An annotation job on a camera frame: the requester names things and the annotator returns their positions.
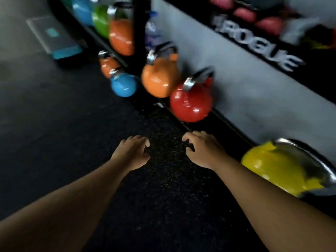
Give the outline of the person's right hand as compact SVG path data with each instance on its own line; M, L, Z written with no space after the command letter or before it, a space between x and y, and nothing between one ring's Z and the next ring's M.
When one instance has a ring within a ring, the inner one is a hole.
M206 131L186 132L182 141L188 141L193 146L194 149L186 147L185 153L194 164L200 167L215 171L230 158L216 138Z

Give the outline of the red kettlebell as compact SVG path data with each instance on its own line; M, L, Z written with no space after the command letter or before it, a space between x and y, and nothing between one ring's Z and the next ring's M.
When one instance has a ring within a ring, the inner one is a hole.
M183 122L195 123L203 120L212 110L211 86L215 68L204 67L186 78L170 94L170 108L176 118Z

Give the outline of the yellow kettlebell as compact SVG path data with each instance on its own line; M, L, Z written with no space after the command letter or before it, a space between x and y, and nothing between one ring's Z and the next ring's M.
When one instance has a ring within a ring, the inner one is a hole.
M336 167L299 140L278 138L253 147L241 164L298 198L336 195Z

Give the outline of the grey and teal step platform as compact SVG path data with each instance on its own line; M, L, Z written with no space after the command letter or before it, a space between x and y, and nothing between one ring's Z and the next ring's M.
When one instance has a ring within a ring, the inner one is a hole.
M45 52L54 60L71 58L83 52L82 47L54 16L33 17L26 22Z

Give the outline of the person's left forearm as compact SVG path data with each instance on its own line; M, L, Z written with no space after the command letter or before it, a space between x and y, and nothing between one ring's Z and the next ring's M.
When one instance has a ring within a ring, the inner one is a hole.
M111 159L0 221L0 252L80 252L129 166Z

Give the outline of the black metal storage rack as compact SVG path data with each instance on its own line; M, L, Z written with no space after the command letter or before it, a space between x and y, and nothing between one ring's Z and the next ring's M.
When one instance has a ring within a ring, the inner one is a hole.
M132 103L139 114L147 119L151 118L157 124L157 128L164 135L173 138L173 132L168 130L167 121L174 122L179 131L191 131L193 128L205 128L213 133L219 143L227 152L237 160L241 160L243 153L256 144L244 135L238 128L216 111L211 111L202 121L187 123L176 118L170 110L168 100L156 98L149 94L141 83L141 72L145 66L145 29L132 29L135 40L135 53L131 56L119 54L110 44L109 40L102 37L91 25L83 24L72 11L71 0L47 0L52 14L69 30L70 33L78 33L87 44L87 53L98 53L98 50L107 50L109 55L115 58L121 67L135 76L136 92L127 100Z

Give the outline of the small orange kettlebell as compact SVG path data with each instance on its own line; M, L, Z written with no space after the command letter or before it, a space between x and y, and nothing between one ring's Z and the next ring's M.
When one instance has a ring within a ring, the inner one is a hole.
M100 69L102 74L107 78L111 78L110 72L116 68L121 67L119 62L112 56L112 54L106 50L101 50L98 53Z

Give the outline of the small blue kettlebell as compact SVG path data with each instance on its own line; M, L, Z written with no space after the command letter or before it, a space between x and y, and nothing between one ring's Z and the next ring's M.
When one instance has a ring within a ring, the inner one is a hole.
M122 67L110 71L110 83L112 91L119 97L131 97L137 90L135 76L125 72Z

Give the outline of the person's right forearm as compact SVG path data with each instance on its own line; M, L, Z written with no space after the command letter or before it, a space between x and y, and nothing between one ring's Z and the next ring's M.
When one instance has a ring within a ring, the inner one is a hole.
M270 252L336 252L335 219L230 157L210 163Z

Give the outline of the green kettlebell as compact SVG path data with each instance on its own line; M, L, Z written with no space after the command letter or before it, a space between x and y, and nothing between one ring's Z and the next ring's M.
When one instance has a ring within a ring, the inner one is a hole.
M104 0L90 0L92 5L92 21L96 32L103 38L109 37L108 4Z

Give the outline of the person's left hand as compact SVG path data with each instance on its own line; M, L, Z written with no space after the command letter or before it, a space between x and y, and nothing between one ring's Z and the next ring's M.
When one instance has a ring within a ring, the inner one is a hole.
M150 147L149 139L142 135L130 136L120 142L111 156L110 161L118 164L127 172L136 170L139 165L139 156Z

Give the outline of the large blue kettlebell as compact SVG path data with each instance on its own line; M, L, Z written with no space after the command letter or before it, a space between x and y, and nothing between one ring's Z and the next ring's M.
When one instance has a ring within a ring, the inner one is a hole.
M78 21L87 26L93 26L92 5L90 0L71 0L73 14Z

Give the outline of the large orange kettlebell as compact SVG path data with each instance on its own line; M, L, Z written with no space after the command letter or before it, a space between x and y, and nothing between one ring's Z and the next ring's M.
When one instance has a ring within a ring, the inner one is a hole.
M177 66L178 48L173 41L162 43L149 51L141 81L146 91L157 98L167 98L181 82Z

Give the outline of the clear plastic water bottle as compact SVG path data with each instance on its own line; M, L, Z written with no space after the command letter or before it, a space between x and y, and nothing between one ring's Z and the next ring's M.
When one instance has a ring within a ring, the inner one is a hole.
M158 12L151 11L149 20L145 25L145 49L147 54L149 51L163 44L161 30L158 27L158 18Z

